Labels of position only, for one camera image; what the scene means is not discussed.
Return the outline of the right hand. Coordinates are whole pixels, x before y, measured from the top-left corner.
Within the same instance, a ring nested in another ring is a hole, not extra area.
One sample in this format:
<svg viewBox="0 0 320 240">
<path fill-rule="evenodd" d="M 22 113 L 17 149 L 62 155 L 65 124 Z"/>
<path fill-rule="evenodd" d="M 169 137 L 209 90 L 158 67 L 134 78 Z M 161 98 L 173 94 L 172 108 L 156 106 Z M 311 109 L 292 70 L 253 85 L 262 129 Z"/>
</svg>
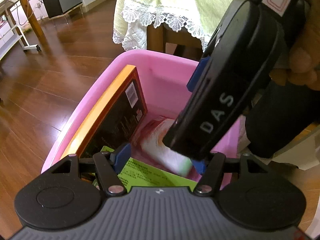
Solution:
<svg viewBox="0 0 320 240">
<path fill-rule="evenodd" d="M 304 30 L 289 54 L 289 69 L 274 69 L 270 78 L 283 86 L 290 82 L 319 90 L 319 0 L 306 0 L 310 11 Z"/>
</svg>

